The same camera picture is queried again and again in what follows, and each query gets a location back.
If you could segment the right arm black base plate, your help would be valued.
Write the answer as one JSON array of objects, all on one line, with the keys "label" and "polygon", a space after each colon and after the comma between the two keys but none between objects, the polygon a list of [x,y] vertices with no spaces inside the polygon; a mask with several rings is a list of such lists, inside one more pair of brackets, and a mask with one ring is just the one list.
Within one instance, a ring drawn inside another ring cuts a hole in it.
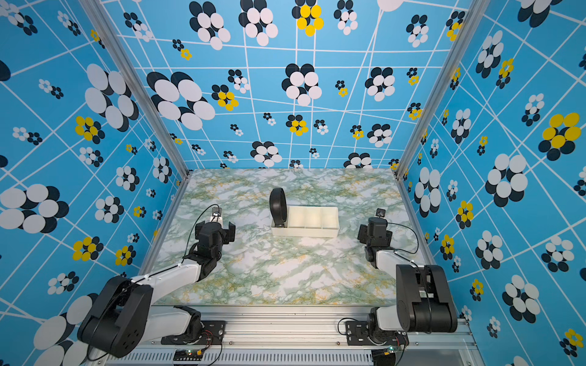
[{"label": "right arm black base plate", "polygon": [[339,333],[346,337],[348,346],[372,346],[401,348],[409,345],[407,333],[403,331],[371,330],[366,321],[358,321],[354,318],[344,318],[344,331]]}]

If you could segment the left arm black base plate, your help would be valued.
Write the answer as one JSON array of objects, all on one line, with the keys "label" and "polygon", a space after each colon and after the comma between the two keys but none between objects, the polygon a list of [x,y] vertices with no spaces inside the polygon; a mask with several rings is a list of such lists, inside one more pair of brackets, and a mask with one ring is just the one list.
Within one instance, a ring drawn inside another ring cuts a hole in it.
[{"label": "left arm black base plate", "polygon": [[223,341],[227,322],[221,320],[200,321],[181,335],[161,338],[162,345],[173,346],[219,346]]}]

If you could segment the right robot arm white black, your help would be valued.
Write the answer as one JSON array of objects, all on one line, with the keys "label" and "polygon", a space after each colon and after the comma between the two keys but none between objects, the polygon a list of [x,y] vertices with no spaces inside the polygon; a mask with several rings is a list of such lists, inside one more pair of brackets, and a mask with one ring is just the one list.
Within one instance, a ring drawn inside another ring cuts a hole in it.
[{"label": "right robot arm white black", "polygon": [[357,235],[367,262],[395,279],[395,304],[369,312],[370,341],[383,346],[405,332],[456,332],[458,314],[444,270],[417,264],[407,257],[409,251],[393,248],[388,225],[383,217],[371,217]]}]

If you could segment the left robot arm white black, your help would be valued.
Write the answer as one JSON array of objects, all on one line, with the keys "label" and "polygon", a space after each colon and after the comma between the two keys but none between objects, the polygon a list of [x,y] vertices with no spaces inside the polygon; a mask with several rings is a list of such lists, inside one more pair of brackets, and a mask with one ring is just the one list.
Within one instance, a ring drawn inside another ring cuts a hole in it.
[{"label": "left robot arm white black", "polygon": [[233,242],[236,225],[223,227],[218,221],[196,223],[192,247],[182,260],[150,274],[111,278],[82,321],[78,339],[89,349],[122,358],[138,345],[168,338],[172,343],[190,344],[212,335],[204,330],[199,311],[188,306],[157,311],[160,298],[206,279],[216,268],[225,245]]}]

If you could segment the black leather belt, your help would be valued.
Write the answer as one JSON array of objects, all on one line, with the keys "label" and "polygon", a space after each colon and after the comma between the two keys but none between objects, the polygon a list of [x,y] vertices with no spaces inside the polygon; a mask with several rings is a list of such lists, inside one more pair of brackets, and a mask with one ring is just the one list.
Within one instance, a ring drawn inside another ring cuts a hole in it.
[{"label": "black leather belt", "polygon": [[274,188],[269,195],[269,210],[275,227],[284,227],[287,221],[288,208],[283,188]]}]

